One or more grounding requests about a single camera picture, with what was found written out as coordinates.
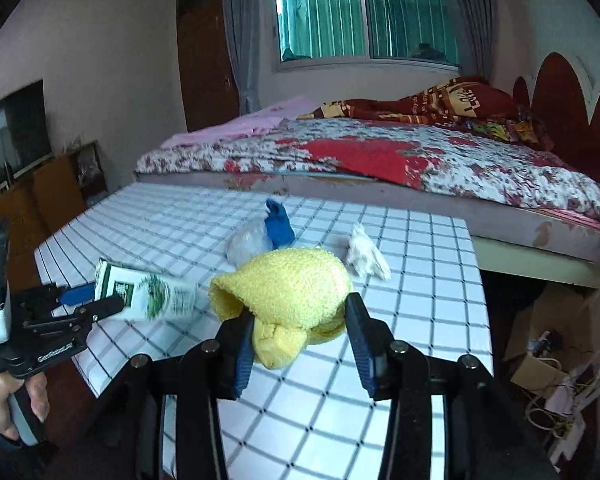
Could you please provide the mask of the person's left hand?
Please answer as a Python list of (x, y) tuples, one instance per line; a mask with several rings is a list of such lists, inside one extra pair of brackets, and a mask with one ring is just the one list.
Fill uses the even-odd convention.
[(13, 378), (8, 373), (0, 374), (0, 434), (9, 440), (17, 440), (19, 432), (12, 422), (8, 406), (8, 396), (25, 386), (31, 401), (31, 410), (40, 422), (45, 422), (50, 412), (50, 401), (47, 394), (47, 379), (44, 373), (26, 380)]

